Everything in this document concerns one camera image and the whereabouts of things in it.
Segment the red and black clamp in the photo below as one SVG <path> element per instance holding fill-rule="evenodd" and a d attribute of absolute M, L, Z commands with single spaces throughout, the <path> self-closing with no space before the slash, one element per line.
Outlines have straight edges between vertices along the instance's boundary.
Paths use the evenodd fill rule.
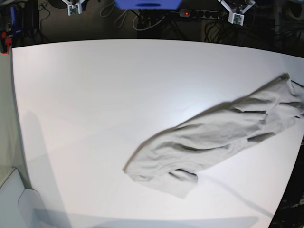
<path fill-rule="evenodd" d="M 12 45 L 11 32 L 0 32 L 0 52 L 2 55 L 8 55 L 10 53 L 10 46 Z"/>

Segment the blue box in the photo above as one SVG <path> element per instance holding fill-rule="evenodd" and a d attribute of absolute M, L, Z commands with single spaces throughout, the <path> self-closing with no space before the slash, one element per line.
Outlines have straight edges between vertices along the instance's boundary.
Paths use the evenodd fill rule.
<path fill-rule="evenodd" d="M 177 9 L 182 0 L 115 0 L 115 3 L 120 9 Z"/>

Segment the beige t-shirt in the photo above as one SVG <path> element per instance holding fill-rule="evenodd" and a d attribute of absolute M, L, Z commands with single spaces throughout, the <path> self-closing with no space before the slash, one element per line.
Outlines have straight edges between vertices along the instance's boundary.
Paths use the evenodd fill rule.
<path fill-rule="evenodd" d="M 221 104 L 143 142 L 124 173 L 178 198 L 197 173 L 292 127 L 304 116 L 304 87 L 282 75 L 252 94 Z"/>

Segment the black power strip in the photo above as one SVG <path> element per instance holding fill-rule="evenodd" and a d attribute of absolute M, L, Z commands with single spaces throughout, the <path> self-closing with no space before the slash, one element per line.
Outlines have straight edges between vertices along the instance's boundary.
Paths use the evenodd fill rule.
<path fill-rule="evenodd" d="M 227 13 L 223 11 L 212 10 L 197 10 L 197 9 L 181 9 L 179 10 L 179 16 L 182 18 L 191 19 L 224 19 L 227 17 Z"/>

